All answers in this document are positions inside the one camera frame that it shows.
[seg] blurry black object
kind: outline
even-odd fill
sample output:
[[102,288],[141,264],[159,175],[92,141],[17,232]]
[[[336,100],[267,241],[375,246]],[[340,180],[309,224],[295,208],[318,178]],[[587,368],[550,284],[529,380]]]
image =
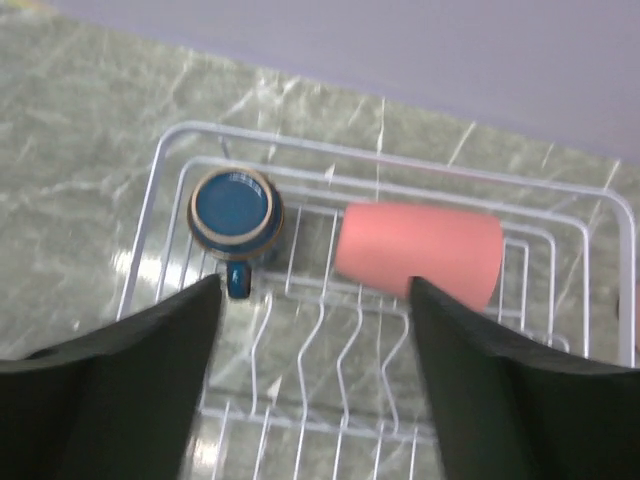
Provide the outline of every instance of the blurry black object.
[[447,480],[640,478],[640,371],[569,355],[424,279],[415,346]]
[[0,479],[175,480],[220,302],[210,276],[121,322],[0,362]]

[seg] gray marble countertop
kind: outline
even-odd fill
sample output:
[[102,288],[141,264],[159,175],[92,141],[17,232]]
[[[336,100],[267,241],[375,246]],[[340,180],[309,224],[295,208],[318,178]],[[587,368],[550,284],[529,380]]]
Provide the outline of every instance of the gray marble countertop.
[[[183,120],[611,188],[640,211],[640,167],[55,15],[0,5],[0,64],[4,358],[113,320],[155,143]],[[177,156],[186,158],[189,148]],[[260,155],[269,162],[273,152]],[[369,172],[339,163],[335,168],[360,178],[431,186],[429,179],[390,167]],[[557,205],[530,189],[484,193],[518,204]],[[170,200],[169,194],[160,195],[159,208],[168,209]],[[601,339],[592,350],[613,360],[615,219],[598,203],[578,202],[572,212],[589,226],[597,265],[591,311]],[[563,231],[555,233],[564,238]],[[148,258],[158,258],[162,237],[152,236],[148,244]],[[561,253],[556,311],[559,318],[572,318],[580,303],[580,251],[571,244]],[[147,275],[157,275],[159,267],[149,265]],[[531,268],[535,273],[535,261]]]

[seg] mug rim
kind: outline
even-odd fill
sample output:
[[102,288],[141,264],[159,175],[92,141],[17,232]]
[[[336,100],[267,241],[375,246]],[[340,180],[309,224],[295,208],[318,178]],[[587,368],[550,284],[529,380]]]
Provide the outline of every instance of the mug rim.
[[[195,232],[192,232],[193,239],[203,249],[205,249],[206,251],[211,253],[213,256],[215,256],[218,260],[223,261],[223,262],[248,262],[252,258],[259,257],[262,253],[264,253],[270,247],[273,246],[273,244],[276,242],[276,240],[278,239],[278,237],[282,233],[282,227],[284,226],[285,213],[284,213],[284,203],[282,201],[282,195],[280,195],[280,192],[278,190],[275,190],[275,188],[274,188],[274,191],[275,191],[275,194],[278,196],[278,201],[280,202],[280,210],[281,210],[281,212],[280,212],[280,222],[278,223],[278,228],[276,228],[276,231],[273,233],[272,237],[269,239],[268,242],[266,242],[264,245],[261,245],[260,247],[256,248],[255,250],[252,250],[251,252],[249,252],[248,255],[247,254],[237,254],[237,253],[236,254],[226,253],[226,252],[223,252],[221,250],[218,250],[217,248],[212,248],[209,245],[206,245],[200,238],[198,238],[198,235],[193,235],[193,233],[195,233]],[[187,223],[189,225],[189,228],[193,229],[193,214],[190,214],[189,217],[190,218],[187,219]]]
[[[214,232],[202,222],[202,220],[200,219],[200,216],[198,215],[196,202],[202,188],[208,182],[210,182],[215,177],[218,177],[225,173],[234,173],[234,172],[245,173],[246,175],[250,176],[258,185],[260,185],[260,187],[265,192],[265,195],[267,197],[267,212],[264,218],[262,219],[262,221],[258,224],[258,226],[256,226],[249,232],[242,233],[240,235],[224,235],[222,233]],[[242,243],[253,240],[265,229],[265,227],[269,223],[269,220],[271,219],[271,215],[273,214],[273,193],[271,191],[271,185],[269,181],[260,172],[253,170],[251,168],[246,168],[246,167],[223,167],[210,172],[208,175],[205,175],[202,179],[200,179],[196,187],[193,189],[193,193],[191,194],[191,199],[189,203],[190,203],[189,208],[191,209],[191,219],[195,223],[200,233],[206,236],[208,240],[211,240],[212,242],[215,242],[215,243],[221,243],[224,245],[235,246],[235,245],[240,245]]]

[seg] white wire rack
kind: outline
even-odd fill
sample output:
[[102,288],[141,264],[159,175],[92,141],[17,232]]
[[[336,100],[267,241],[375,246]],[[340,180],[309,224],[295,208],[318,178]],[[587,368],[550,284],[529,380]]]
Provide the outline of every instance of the white wire rack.
[[[170,147],[180,150],[184,142],[178,140],[193,134],[215,139],[221,156],[194,154],[165,165]],[[262,148],[256,152],[266,149],[268,155],[252,160],[253,151],[240,144],[255,144]],[[209,144],[205,153],[211,155],[211,148]],[[274,155],[276,148],[293,155]],[[236,150],[249,153],[240,158],[233,155]],[[591,318],[591,239],[585,221],[566,209],[589,199],[609,204],[620,229],[620,322],[614,343],[617,361],[634,365],[635,228],[628,204],[615,192],[201,122],[177,125],[158,143],[118,318],[130,311],[141,289],[145,243],[160,238],[163,247],[153,297],[144,301],[158,301],[223,268],[193,242],[184,213],[195,181],[211,168],[230,164],[263,172],[277,185],[286,204],[288,254],[269,270],[255,273],[249,301],[226,306],[187,452],[186,478],[438,476],[406,305],[333,272],[335,242],[349,202],[432,202],[499,215],[505,253],[487,314],[531,338],[584,356],[592,356],[592,333],[599,331]],[[167,166],[173,171],[163,175]],[[342,175],[342,166],[353,174]],[[372,166],[375,176],[367,179]],[[456,190],[456,182],[445,189],[385,181],[381,166],[396,174],[392,178],[489,182],[487,191],[498,191],[498,198],[468,187]],[[554,207],[501,201],[500,186],[547,192]],[[173,193],[163,212],[156,199],[165,187]],[[164,220],[159,228],[153,226],[157,218]],[[569,231],[574,236],[565,247]],[[563,255],[573,251],[581,281],[571,291],[581,308],[565,321],[558,315],[558,282],[567,270]]]

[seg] pink cup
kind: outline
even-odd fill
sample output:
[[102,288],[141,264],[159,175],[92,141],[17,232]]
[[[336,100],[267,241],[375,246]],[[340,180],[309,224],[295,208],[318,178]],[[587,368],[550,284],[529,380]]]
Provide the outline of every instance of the pink cup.
[[500,220],[463,210],[402,203],[351,204],[335,268],[368,287],[406,298],[411,277],[424,277],[483,311],[500,274]]

